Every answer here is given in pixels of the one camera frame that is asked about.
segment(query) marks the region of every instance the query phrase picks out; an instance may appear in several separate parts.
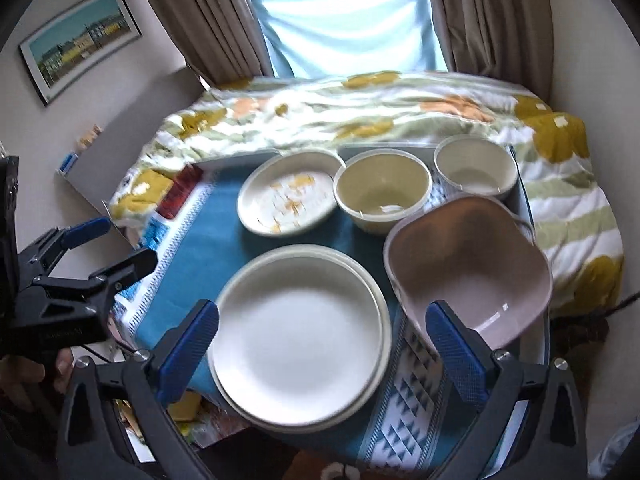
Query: painted sky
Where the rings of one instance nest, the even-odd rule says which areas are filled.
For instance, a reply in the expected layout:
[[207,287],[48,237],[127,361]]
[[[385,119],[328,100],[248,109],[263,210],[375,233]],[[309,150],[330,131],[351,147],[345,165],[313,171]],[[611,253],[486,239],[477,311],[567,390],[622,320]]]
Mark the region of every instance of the painted sky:
[[83,7],[74,14],[67,16],[61,22],[55,24],[47,32],[34,40],[29,48],[33,58],[39,61],[47,50],[57,44],[63,44],[80,36],[85,31],[85,26],[93,22],[120,13],[117,0],[96,0]]

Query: wall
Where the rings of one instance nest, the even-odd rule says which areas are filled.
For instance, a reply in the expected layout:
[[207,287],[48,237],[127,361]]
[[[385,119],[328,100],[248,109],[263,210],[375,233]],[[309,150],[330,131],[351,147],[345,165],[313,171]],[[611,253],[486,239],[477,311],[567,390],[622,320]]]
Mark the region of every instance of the wall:
[[[640,288],[640,46],[610,0],[551,0],[551,105],[582,118],[625,247],[623,294]],[[640,303],[609,318],[587,420],[590,456],[640,415]]]
[[[54,225],[97,215],[56,169],[94,123],[106,126],[154,79],[184,65],[147,0],[126,0],[143,37],[83,74],[45,108],[22,65],[18,44],[78,1],[34,0],[0,52],[0,141],[9,153],[20,156],[18,250]],[[112,231],[67,253],[56,273],[85,278],[129,250]]]

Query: blue cloth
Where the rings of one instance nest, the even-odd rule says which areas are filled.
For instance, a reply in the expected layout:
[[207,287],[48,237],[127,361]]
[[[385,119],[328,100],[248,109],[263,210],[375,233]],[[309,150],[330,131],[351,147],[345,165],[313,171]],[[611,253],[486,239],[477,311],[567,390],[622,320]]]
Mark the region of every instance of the blue cloth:
[[[266,251],[289,244],[335,248],[360,262],[385,296],[394,336],[390,365],[377,392],[348,420],[319,433],[274,436],[350,463],[379,465],[383,453],[388,454],[388,463],[393,468],[405,464],[407,454],[413,454],[411,468],[438,466],[466,431],[475,412],[462,403],[448,380],[438,378],[439,383],[434,384],[433,380],[430,383],[428,371],[437,365],[410,324],[405,323],[406,316],[383,264],[383,238],[365,234],[340,210],[298,237],[265,238],[252,234],[238,219],[236,201],[242,183],[253,169],[229,169],[218,176],[213,191],[168,262],[164,278],[136,332],[138,343],[152,348],[167,329],[181,322],[197,300],[215,301],[225,283],[242,266]],[[424,367],[415,368],[420,361]],[[408,370],[406,379],[397,378],[401,370]],[[190,386],[228,409],[206,359],[198,366]],[[423,420],[427,422],[419,427],[414,416],[432,413],[432,409],[431,418],[425,415]]]
[[279,77],[447,67],[429,0],[252,0]]

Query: pink bowl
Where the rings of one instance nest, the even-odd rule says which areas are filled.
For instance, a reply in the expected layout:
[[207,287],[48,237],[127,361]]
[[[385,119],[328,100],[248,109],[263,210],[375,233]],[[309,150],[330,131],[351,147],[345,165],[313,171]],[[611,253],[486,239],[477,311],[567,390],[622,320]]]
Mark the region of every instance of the pink bowl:
[[398,223],[385,242],[386,273],[408,319],[433,348],[428,304],[449,303],[493,349],[516,339],[546,309],[553,290],[530,225],[499,202],[464,196]]

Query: bed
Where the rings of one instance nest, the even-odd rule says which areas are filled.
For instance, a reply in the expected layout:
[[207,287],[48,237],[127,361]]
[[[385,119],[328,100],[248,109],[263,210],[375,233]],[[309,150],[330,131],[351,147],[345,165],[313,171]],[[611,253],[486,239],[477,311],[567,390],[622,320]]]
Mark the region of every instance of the bed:
[[[117,226],[141,233],[175,177],[199,161],[265,148],[335,150],[386,140],[433,144],[476,134],[515,148],[537,244],[554,275],[552,316],[615,304],[622,240],[591,171],[584,123],[553,111],[525,88],[437,72],[256,78],[194,96],[201,93],[196,82],[183,69],[154,85],[68,175],[97,208],[109,203]],[[159,128],[149,133],[154,121]]]

